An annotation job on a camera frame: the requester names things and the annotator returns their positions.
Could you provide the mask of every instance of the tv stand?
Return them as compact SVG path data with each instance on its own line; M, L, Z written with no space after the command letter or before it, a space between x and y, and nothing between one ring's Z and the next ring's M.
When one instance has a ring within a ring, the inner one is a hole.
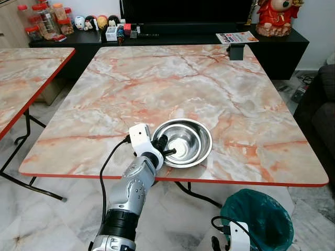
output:
M290 79L309 42L296 30L292 29L286 37L264 37L258 35L255 25L240 29L250 30L260 42L249 43L256 58L270 79ZM214 33L209 34L160 34L158 38L127 38L123 46L137 45L179 45L179 44L220 44ZM74 47L76 53L57 77L77 80L100 47L118 46L117 42L100 42L98 31L78 31L68 36L63 42L31 42L30 47Z

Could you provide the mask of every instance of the metal bowl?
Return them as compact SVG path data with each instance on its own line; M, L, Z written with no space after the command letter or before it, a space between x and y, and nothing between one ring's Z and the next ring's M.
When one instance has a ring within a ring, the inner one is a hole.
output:
M176 149L176 153L165 158L165 165L187 168L204 161L209 155L213 141L209 130L192 119L172 119L154 131L152 140L165 134L168 142L165 151Z

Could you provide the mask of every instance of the sofa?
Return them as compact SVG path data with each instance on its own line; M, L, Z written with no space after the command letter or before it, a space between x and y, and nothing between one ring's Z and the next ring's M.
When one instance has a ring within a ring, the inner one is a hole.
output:
M335 187L335 65L320 68L294 118Z

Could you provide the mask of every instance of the table leg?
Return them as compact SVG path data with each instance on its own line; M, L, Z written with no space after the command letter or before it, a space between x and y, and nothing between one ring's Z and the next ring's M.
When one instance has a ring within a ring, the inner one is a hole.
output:
M199 195L195 192L191 191L191 182L187 183L187 189L179 182L179 181L175 181L176 185L185 193L187 193L188 195L191 195L195 198L198 198L200 200L205 200L211 204L213 204L214 206L218 207L219 209L222 208L222 204L220 204L219 202L216 202L215 200L212 200L209 197L203 196L203 195Z
M6 169L6 167L8 166L8 164L10 163L10 161L12 161L12 159L14 158L15 154L19 151L19 149L21 148L21 146L24 144L24 142L26 141L27 137L29 137L30 135L30 115L29 115L29 109L27 109L27 111L25 112L25 116L26 116L26 127L27 127L27 133L26 135L24 136L21 136L21 137L18 137L16 140L15 140L15 144L18 143L19 140L22 140L20 142L20 144L15 148L15 150L13 151L13 153L10 155L10 157L8 158L8 160L6 161L6 163L4 164L4 166L0 169L0 176L4 177L5 179L8 179L12 182L14 182L15 184L18 184L19 186L22 186L22 187L25 187L27 189L30 189L32 191L35 191L35 192L40 192L44 195L48 195L48 196L51 196L55 199L58 199L58 200L61 200L63 202L66 202L66 198L64 197L61 197L59 195L56 195L55 193L52 193L52 192L49 192L49 191L46 191L46 190L43 190L43 189L40 189L40 188L37 188L37 187L33 187L32 184L34 183L34 181L36 180L36 177L33 177L30 181L29 184L26 184L16 178L13 178L12 176L4 173L4 170Z

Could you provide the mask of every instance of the trash bag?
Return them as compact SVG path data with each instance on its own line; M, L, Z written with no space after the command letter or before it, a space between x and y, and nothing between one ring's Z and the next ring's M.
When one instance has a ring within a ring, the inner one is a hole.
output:
M226 200L221 216L248 224L249 233L263 251L286 251L292 244L294 230L287 211L262 192L238 191ZM229 221L222 220L222 223L228 225ZM251 250L258 250L251 240L250 245Z

